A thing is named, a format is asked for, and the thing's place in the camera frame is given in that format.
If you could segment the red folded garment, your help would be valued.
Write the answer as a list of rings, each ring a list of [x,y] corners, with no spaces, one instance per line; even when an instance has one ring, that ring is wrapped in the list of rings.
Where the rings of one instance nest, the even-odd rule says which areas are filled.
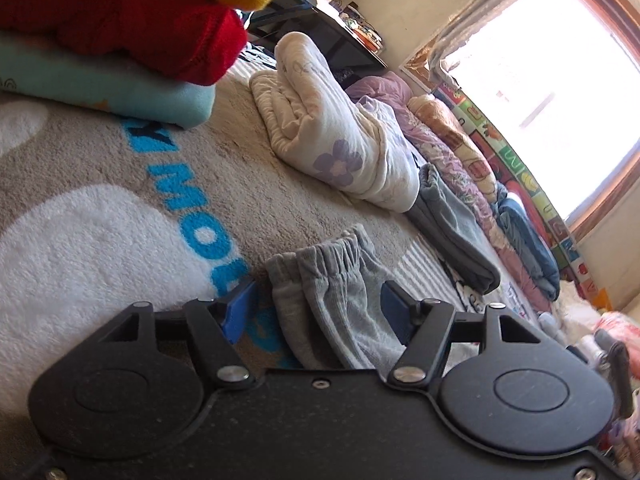
[[[1,0],[1,27],[77,54],[125,52],[164,77],[210,86],[246,45],[235,10],[212,0]]]

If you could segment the black low desk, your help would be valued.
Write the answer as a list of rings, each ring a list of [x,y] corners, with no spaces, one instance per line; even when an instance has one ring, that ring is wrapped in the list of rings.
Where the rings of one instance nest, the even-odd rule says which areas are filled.
[[[320,0],[271,0],[248,20],[248,32],[271,53],[288,32],[309,36],[326,58],[338,83],[346,89],[365,76],[382,76],[388,67]]]

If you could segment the pink folded quilt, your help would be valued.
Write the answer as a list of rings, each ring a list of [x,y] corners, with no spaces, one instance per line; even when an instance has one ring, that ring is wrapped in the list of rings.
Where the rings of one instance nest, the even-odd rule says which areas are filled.
[[[638,379],[640,374],[640,327],[632,318],[617,311],[604,312],[597,328],[602,328],[613,338],[623,341],[629,353],[630,372]]]

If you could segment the Mickey Mouse fleece blanket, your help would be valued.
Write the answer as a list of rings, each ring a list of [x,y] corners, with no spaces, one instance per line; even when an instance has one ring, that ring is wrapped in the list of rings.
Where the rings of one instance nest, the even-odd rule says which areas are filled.
[[[271,151],[237,62],[212,117],[180,131],[1,98],[1,447],[32,442],[37,376],[137,300],[158,310],[217,297],[267,259],[363,226],[409,292],[483,307],[400,214],[352,200]]]

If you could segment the colourful alphabet play mat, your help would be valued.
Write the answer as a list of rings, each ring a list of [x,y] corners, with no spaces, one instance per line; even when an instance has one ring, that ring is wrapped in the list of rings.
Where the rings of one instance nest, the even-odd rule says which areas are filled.
[[[511,144],[462,91],[440,84],[434,96],[456,116],[464,132],[487,158],[498,180],[520,196],[530,221],[551,250],[562,278],[574,282],[579,295],[593,307],[611,307],[608,293],[596,284],[578,252],[575,237]]]

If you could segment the sheer window curtain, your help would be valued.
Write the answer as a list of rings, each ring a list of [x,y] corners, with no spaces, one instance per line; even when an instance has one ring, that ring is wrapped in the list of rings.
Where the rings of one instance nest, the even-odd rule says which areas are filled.
[[[453,54],[494,18],[518,0],[472,0],[436,36],[427,57],[428,80],[452,84],[458,88],[444,67],[446,57]]]

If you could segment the purple floral quilt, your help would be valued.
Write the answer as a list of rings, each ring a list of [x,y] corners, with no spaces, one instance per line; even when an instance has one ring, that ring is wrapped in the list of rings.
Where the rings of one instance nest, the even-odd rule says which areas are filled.
[[[483,230],[486,240],[497,253],[515,283],[524,292],[529,304],[537,311],[549,312],[549,301],[534,284],[525,270],[520,257],[515,252],[503,230],[498,227],[489,203],[480,192],[462,162],[436,134],[416,118],[408,109],[408,101],[414,97],[408,84],[394,73],[383,76],[367,76],[347,89],[349,97],[357,101],[364,96],[389,105],[400,130],[428,162],[433,164],[450,191],[474,214],[476,222]]]

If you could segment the light grey sweatpants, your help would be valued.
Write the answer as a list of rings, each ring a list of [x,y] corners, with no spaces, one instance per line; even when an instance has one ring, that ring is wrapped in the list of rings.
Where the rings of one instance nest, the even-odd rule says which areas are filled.
[[[364,226],[265,262],[288,346],[307,370],[377,370],[385,377],[406,346],[387,322],[381,290],[394,276]]]

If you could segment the cream floral folded quilt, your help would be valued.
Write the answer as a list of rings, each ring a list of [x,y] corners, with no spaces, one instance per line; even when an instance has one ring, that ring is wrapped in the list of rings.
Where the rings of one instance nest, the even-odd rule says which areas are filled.
[[[356,200],[408,211],[419,166],[393,109],[370,96],[352,101],[301,32],[283,36],[274,56],[275,70],[250,76],[273,153]]]

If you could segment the dark grey folded pants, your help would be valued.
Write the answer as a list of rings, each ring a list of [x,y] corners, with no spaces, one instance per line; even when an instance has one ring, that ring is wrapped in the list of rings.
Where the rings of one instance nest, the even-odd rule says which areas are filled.
[[[470,286],[482,295],[501,282],[498,266],[486,255],[486,240],[474,214],[459,200],[428,162],[419,171],[420,188],[416,201],[406,212],[412,224],[425,236]]]

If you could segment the light blue folded blanket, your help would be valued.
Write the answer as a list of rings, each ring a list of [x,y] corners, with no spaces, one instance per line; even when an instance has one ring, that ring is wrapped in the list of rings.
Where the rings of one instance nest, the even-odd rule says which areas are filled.
[[[155,76],[123,60],[83,58],[35,38],[1,37],[1,89],[190,129],[208,121],[216,89]]]

